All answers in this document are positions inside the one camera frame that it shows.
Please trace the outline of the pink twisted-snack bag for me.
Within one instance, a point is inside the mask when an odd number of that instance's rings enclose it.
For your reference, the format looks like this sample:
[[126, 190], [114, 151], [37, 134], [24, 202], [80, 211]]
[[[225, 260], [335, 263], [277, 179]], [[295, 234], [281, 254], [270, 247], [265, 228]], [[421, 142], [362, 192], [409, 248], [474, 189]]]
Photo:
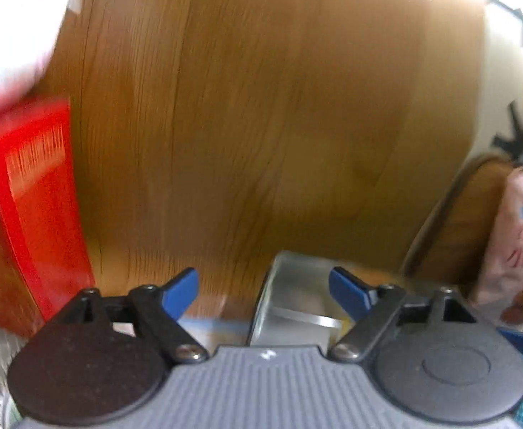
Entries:
[[471, 304], [494, 324], [523, 331], [523, 169], [505, 184]]

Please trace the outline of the brown wood wall panel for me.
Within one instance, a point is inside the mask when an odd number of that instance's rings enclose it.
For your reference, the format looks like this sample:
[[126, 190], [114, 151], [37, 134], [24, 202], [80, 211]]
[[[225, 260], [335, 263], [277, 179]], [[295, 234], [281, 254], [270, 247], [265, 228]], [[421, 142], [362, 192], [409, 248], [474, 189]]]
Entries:
[[68, 96], [107, 295], [200, 275], [247, 318], [280, 251], [396, 271], [474, 140], [470, 0], [82, 0], [40, 89]]

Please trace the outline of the black metal storage box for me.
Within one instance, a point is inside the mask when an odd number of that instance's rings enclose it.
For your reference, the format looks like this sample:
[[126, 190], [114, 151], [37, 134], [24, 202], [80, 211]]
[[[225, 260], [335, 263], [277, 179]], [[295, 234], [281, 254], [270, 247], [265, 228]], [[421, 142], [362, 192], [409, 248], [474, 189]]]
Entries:
[[333, 299], [328, 276], [346, 268], [369, 285], [403, 285], [399, 276], [357, 265], [283, 251], [266, 273], [248, 338], [253, 347], [317, 345], [322, 351], [339, 340], [354, 322]]

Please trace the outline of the red gift bag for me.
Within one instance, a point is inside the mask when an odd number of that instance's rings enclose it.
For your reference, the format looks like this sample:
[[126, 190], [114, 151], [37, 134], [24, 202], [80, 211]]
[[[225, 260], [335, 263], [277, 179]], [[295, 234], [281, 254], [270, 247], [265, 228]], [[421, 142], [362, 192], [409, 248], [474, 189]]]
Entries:
[[31, 337], [94, 284], [75, 188], [69, 102], [18, 105], [0, 114], [0, 327]]

